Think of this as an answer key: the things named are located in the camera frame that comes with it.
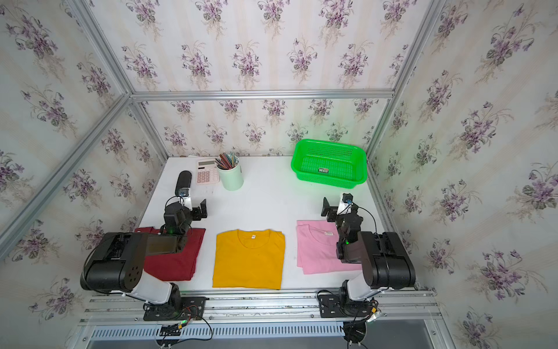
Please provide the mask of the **pink t-shirt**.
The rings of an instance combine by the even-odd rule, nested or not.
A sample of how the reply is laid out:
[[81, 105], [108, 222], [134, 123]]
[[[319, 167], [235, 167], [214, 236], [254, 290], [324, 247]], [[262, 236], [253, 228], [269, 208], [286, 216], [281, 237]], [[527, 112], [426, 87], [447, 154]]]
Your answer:
[[304, 275], [362, 270], [360, 264], [343, 263], [337, 257], [339, 234], [333, 222], [298, 220], [297, 266]]

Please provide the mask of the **green plastic basket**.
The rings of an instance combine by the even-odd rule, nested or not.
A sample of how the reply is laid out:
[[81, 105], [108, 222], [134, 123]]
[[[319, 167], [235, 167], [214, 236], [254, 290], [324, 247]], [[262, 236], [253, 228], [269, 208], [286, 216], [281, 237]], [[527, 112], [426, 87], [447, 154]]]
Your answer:
[[[329, 173], [319, 173], [319, 168]], [[342, 143], [303, 139], [296, 144], [291, 169], [299, 180], [338, 188], [354, 188], [368, 179], [366, 153]]]

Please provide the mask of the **dark red t-shirt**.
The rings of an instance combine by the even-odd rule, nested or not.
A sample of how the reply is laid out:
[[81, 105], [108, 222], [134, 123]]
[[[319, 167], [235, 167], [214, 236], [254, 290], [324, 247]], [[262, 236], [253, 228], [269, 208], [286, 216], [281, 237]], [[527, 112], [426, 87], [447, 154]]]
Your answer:
[[176, 254], [147, 256], [144, 271], [164, 282], [187, 282], [195, 272], [206, 230], [193, 228], [187, 233], [184, 250]]

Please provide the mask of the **yellow t-shirt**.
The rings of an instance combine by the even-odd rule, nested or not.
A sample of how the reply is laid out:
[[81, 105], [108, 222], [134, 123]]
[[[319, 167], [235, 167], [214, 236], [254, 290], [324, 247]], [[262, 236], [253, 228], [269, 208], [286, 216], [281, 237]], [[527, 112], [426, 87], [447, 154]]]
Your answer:
[[214, 288], [279, 290], [286, 240], [280, 231], [234, 230], [217, 235]]

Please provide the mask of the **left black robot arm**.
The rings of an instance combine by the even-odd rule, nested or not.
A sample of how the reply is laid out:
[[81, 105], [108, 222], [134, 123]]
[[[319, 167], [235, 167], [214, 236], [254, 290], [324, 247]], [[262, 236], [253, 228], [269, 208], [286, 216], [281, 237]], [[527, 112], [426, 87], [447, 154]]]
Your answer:
[[191, 223], [207, 217], [206, 200], [193, 209], [173, 202], [165, 206], [160, 233], [105, 234], [84, 262], [81, 287], [105, 295], [118, 292], [153, 307], [180, 310], [179, 287], [144, 271], [145, 258], [182, 252]]

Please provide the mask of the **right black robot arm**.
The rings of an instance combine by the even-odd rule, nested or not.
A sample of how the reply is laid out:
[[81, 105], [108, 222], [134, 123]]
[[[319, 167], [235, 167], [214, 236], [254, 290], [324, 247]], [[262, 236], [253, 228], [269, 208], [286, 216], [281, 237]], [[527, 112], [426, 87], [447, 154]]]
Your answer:
[[361, 267], [359, 276], [343, 282], [339, 291], [342, 305], [368, 301], [383, 291], [404, 289], [416, 282], [414, 265], [399, 235], [364, 231], [360, 210], [364, 209], [354, 203], [350, 193], [343, 193], [337, 206], [323, 200], [321, 216], [337, 228], [338, 260]]

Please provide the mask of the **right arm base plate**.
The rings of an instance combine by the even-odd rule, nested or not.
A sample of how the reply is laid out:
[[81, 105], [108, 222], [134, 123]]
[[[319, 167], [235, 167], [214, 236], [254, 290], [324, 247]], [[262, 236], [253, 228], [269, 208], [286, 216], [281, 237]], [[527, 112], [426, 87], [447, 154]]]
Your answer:
[[318, 310], [321, 318], [368, 319], [380, 312], [375, 299], [354, 301], [345, 294], [335, 294], [328, 290], [316, 292]]

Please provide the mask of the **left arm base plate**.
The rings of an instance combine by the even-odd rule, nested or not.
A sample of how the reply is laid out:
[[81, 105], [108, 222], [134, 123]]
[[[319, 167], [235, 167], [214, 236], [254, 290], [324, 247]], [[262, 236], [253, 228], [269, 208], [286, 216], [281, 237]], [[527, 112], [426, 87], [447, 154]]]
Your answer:
[[182, 297], [180, 305], [144, 305], [143, 321], [184, 321], [202, 316], [206, 305], [205, 297]]

